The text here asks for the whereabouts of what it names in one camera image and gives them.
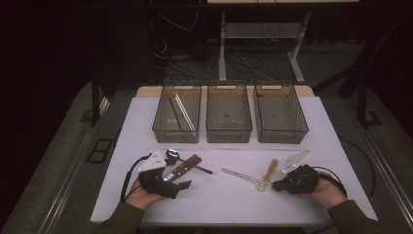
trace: hand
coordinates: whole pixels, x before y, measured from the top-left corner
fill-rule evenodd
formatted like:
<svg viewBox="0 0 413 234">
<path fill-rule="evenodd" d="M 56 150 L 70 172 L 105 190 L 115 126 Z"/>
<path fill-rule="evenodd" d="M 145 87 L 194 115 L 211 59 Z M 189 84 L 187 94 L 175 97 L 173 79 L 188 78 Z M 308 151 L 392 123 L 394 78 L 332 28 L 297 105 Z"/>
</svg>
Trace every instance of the hand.
<svg viewBox="0 0 413 234">
<path fill-rule="evenodd" d="M 316 202 L 320 203 L 326 209 L 331 209 L 347 201 L 347 197 L 336 185 L 334 185 L 334 183 L 323 178 L 319 178 L 319 185 L 316 187 L 316 190 L 314 190 L 313 193 L 301 194 L 300 196 L 305 198 L 311 198 Z"/>
<path fill-rule="evenodd" d="M 131 192 L 125 202 L 139 209 L 146 210 L 152 204 L 164 199 L 166 199 L 166 197 L 155 193 L 148 193 L 140 186 L 139 180 L 136 179 L 131 186 Z"/>
</svg>

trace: spoon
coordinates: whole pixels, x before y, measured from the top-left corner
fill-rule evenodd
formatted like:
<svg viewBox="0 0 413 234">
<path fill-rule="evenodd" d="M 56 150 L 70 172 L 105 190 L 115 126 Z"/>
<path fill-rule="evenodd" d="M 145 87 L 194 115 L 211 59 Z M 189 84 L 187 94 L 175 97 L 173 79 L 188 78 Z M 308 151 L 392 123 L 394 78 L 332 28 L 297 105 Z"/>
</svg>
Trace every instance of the spoon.
<svg viewBox="0 0 413 234">
<path fill-rule="evenodd" d="M 182 161 L 182 162 L 185 162 L 185 163 L 187 163 L 189 166 L 194 167 L 194 168 L 196 168 L 196 169 L 199 169 L 199 170 L 203 171 L 204 173 L 212 174 L 212 171 L 210 171 L 210 170 L 207 170 L 207 169 L 205 169 L 205 168 L 198 167 L 197 165 L 188 163 L 187 161 L 181 159 L 181 158 L 179 157 L 178 152 L 177 152 L 176 150 L 174 150 L 174 149 L 169 149 L 169 150 L 167 150 L 167 156 L 168 156 L 168 158 L 174 158 L 174 159 L 180 160 L 180 161 Z"/>
</svg>

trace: person's left hand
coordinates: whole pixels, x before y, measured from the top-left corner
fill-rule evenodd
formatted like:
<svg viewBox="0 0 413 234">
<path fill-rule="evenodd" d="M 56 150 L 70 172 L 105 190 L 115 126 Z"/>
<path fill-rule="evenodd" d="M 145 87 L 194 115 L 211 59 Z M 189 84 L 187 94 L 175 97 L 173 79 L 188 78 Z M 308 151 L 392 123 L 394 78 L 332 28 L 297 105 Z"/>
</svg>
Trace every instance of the person's left hand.
<svg viewBox="0 0 413 234">
<path fill-rule="evenodd" d="M 166 199 L 166 197 L 155 193 L 148 193 L 140 186 L 139 180 L 136 179 L 131 186 L 131 193 L 125 202 L 139 209 L 146 210 L 152 204 L 164 199 Z"/>
</svg>

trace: floor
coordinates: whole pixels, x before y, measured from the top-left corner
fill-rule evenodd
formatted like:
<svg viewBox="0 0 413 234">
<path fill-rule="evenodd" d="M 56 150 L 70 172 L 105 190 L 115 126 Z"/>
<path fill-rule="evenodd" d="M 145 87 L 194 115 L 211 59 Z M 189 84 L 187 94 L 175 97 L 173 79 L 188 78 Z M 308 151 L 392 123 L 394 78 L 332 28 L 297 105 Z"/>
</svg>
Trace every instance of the floor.
<svg viewBox="0 0 413 234">
<path fill-rule="evenodd" d="M 208 44 L 205 59 L 175 52 L 171 65 L 163 71 L 164 79 L 204 82 L 217 79 L 217 42 L 210 40 Z M 270 78 L 293 80 L 285 56 L 291 46 L 290 41 L 228 41 L 227 79 L 247 82 Z M 313 87 L 352 64 L 363 46 L 360 42 L 303 44 L 298 62 L 306 85 Z M 413 233 L 411 221 L 407 221 L 399 203 L 403 199 L 400 194 L 407 198 L 405 202 L 413 198 L 413 188 L 408 181 L 413 176 L 410 170 L 413 166 L 412 138 L 373 92 L 368 94 L 367 110 L 374 111 L 382 125 L 363 129 L 355 118 L 357 96 L 339 98 L 340 84 L 337 82 L 316 95 L 321 97 L 358 180 L 371 197 L 379 221 L 394 233 Z M 88 118 L 92 109 L 90 84 L 79 93 L 3 233 L 88 233 L 95 226 L 90 223 L 94 203 L 134 95 L 135 90 L 122 90 L 113 98 L 105 98 L 100 108 L 101 118 L 91 127 Z M 86 159 L 99 139 L 112 140 L 107 158 L 101 164 L 87 163 Z M 382 159 L 391 168 L 401 192 L 391 188 L 387 176 L 376 166 L 383 162 Z M 305 228 L 306 233 L 318 230 Z M 329 228 L 321 233 L 338 232 Z"/>
</svg>

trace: gray carpet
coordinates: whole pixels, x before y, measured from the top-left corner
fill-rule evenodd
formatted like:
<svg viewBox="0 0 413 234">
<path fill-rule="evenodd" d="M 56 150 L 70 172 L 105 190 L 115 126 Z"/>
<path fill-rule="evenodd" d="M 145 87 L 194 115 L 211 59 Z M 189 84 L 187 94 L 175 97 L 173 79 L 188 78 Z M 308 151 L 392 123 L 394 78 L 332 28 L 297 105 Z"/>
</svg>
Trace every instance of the gray carpet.
<svg viewBox="0 0 413 234">
<path fill-rule="evenodd" d="M 285 57 L 285 51 L 290 48 L 290 43 L 269 43 L 258 44 L 259 50 L 257 47 L 253 47 L 254 49 L 246 47 L 242 43 L 229 44 L 227 50 L 232 54 L 227 58 L 227 61 L 231 62 L 231 64 L 227 63 L 227 78 L 247 81 L 263 79 L 262 75 L 251 71 L 250 67 L 245 65 L 244 60 L 234 54 L 237 53 L 266 76 L 276 79 L 292 79 L 292 71 Z M 346 68 L 357 58 L 362 48 L 363 44 L 356 42 L 332 45 L 304 44 L 298 61 L 306 84 L 314 86 Z M 173 66 L 174 69 L 165 70 L 165 79 L 203 81 L 217 79 L 218 69 L 215 63 L 217 52 L 213 49 L 209 54 L 208 59 L 203 61 L 176 58 L 175 64 L 177 65 Z M 369 194 L 373 184 L 372 173 L 364 153 L 369 158 L 372 157 L 372 153 L 355 120 L 357 97 L 338 98 L 339 87 L 340 82 L 337 82 L 319 92 L 318 96 L 321 97 L 337 135 L 341 138 L 342 145 L 364 191 Z M 90 217 L 95 199 L 110 162 L 114 149 L 113 143 L 122 128 L 131 97 L 134 94 L 135 91 L 118 92 L 114 98 L 110 99 L 110 105 L 104 111 L 98 124 L 92 128 L 90 123 L 81 122 L 85 111 L 91 110 L 90 86 L 88 85 L 79 93 L 2 233 L 37 233 L 48 217 L 49 209 L 54 206 L 55 198 L 61 201 L 62 207 L 54 210 L 57 211 L 55 222 L 46 223 L 49 231 L 45 231 L 47 228 L 44 228 L 42 233 L 88 233 L 94 227 L 94 224 L 90 223 Z M 383 125 L 372 126 L 367 131 L 386 157 L 406 194 L 412 198 L 413 188 L 408 183 L 409 178 L 412 177 L 412 139 L 372 92 L 368 95 L 368 110 L 377 113 Z M 102 164 L 87 163 L 86 158 L 100 138 L 113 140 L 105 162 Z M 73 177 L 68 179 L 67 175 L 73 175 Z M 63 184 L 69 184 L 70 188 L 62 190 Z M 67 197 L 57 196 L 58 194 L 66 194 Z M 379 220 L 394 233 L 413 233 L 377 170 L 371 203 Z M 316 228 L 306 228 L 307 233 L 316 230 Z M 322 233 L 338 232 L 335 228 L 331 228 Z"/>
</svg>

